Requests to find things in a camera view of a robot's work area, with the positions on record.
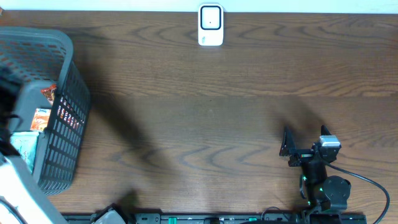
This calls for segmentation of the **red chocolate bar wrapper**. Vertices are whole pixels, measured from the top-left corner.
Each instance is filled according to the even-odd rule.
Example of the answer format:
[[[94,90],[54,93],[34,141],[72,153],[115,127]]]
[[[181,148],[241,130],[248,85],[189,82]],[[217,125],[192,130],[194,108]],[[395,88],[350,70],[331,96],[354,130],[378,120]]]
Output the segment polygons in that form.
[[[54,83],[54,84],[51,84],[49,87],[47,87],[47,88],[43,88],[43,89],[41,89],[41,94],[43,94],[44,95],[44,97],[47,99],[47,101],[51,104],[51,105],[53,105],[53,103],[54,103],[54,100],[55,100],[55,92],[56,92],[56,90],[57,90],[57,85]]]

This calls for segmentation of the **small orange snack box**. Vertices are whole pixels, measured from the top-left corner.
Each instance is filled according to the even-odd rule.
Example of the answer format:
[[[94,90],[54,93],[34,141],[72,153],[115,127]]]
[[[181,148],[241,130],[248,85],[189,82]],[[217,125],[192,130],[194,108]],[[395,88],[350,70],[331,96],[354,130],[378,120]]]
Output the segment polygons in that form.
[[[49,122],[51,109],[37,108],[31,122],[31,131],[43,131]]]

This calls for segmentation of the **light green tissue pack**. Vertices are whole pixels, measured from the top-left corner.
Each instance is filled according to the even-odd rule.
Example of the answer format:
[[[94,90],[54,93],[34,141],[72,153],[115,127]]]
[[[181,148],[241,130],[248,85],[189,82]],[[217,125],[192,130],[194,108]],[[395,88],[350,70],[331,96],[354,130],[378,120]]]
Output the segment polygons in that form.
[[[11,144],[21,155],[30,172],[34,170],[35,155],[38,142],[38,131],[15,132],[11,136]]]

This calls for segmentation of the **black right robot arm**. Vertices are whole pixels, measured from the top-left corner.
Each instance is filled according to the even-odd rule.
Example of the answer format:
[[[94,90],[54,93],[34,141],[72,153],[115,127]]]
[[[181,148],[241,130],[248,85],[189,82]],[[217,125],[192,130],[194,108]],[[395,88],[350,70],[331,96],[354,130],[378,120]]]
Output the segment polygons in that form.
[[[298,216],[302,223],[341,223],[341,213],[348,207],[351,183],[339,176],[329,176],[326,166],[336,160],[341,143],[326,126],[308,149],[296,148],[292,132],[284,128],[279,155],[288,157],[290,167],[300,167],[300,194],[309,208]]]

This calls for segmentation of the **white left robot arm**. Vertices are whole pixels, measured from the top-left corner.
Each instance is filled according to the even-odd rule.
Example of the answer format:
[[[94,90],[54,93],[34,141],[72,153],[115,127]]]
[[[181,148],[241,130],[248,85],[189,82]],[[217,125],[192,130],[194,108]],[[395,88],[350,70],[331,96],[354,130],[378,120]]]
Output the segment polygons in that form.
[[[18,128],[22,118],[13,113],[22,80],[1,67],[1,223],[66,223],[39,189],[29,167],[11,144],[9,123]]]

